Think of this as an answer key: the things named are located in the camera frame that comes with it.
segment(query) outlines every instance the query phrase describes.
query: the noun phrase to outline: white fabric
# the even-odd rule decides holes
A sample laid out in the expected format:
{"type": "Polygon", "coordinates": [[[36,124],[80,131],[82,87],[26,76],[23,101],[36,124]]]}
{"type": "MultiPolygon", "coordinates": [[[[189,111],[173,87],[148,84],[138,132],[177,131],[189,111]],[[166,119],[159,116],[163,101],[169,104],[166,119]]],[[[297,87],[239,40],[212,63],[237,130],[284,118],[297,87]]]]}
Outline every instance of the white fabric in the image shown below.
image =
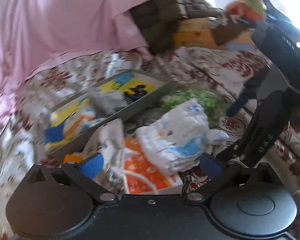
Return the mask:
{"type": "Polygon", "coordinates": [[[196,98],[137,129],[137,137],[147,159],[167,175],[198,165],[202,152],[211,152],[212,145],[229,138],[223,131],[209,129],[208,117],[196,98]]]}

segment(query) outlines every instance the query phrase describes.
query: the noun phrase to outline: brown padded jacket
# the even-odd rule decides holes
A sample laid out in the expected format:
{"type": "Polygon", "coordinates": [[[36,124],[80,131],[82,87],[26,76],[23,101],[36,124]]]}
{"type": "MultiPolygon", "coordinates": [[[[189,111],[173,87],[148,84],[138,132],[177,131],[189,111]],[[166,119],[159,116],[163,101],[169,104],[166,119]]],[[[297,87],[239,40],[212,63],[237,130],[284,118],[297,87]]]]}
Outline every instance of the brown padded jacket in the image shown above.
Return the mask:
{"type": "Polygon", "coordinates": [[[205,0],[150,0],[130,10],[152,54],[173,48],[179,20],[217,17],[219,9],[205,0]]]}

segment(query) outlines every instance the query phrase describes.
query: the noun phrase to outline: pink cloth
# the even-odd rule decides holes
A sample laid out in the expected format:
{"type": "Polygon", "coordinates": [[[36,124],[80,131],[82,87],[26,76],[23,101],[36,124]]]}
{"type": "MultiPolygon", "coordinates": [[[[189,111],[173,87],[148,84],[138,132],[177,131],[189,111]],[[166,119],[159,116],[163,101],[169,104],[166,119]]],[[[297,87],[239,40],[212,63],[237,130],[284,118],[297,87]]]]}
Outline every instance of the pink cloth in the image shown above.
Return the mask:
{"type": "Polygon", "coordinates": [[[147,0],[0,0],[0,117],[24,80],[72,58],[147,46],[130,8],[147,0]]]}

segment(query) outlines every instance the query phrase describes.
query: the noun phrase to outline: open box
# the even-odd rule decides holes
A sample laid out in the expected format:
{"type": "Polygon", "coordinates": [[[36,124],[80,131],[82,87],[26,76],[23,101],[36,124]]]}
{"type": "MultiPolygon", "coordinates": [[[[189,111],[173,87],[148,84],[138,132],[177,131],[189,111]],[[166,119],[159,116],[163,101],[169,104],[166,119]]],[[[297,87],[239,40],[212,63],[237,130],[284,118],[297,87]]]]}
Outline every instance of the open box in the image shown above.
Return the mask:
{"type": "MultiPolygon", "coordinates": [[[[137,101],[129,104],[127,107],[121,109],[120,111],[116,112],[115,114],[112,114],[111,116],[108,116],[104,121],[98,123],[97,125],[93,126],[92,128],[88,129],[84,133],[80,134],[76,138],[74,138],[69,143],[61,146],[60,148],[52,151],[52,156],[59,161],[63,161],[63,158],[66,154],[71,154],[73,152],[79,152],[81,151],[87,142],[89,141],[92,134],[102,125],[120,118],[123,122],[134,116],[135,114],[145,110],[146,108],[149,108],[154,105],[161,97],[168,94],[172,90],[172,82],[166,81],[163,77],[152,75],[143,71],[139,70],[127,70],[124,72],[121,72],[119,74],[116,74],[110,78],[107,78],[103,80],[102,82],[99,82],[95,85],[95,87],[101,87],[102,85],[115,80],[116,78],[120,77],[123,74],[131,73],[135,78],[137,78],[140,81],[146,82],[148,84],[151,84],[155,86],[155,89],[150,91],[147,95],[143,96],[142,98],[138,99],[137,101]]],[[[88,90],[84,90],[80,93],[75,94],[74,96],[68,98],[67,100],[63,101],[59,105],[55,106],[51,111],[56,111],[62,107],[64,107],[66,104],[71,103],[75,99],[78,99],[79,97],[84,97],[84,95],[88,94],[88,90]]],[[[98,109],[99,114],[106,116],[105,113],[100,112],[99,108],[97,107],[97,103],[91,98],[91,103],[94,105],[96,109],[98,109]]]]}

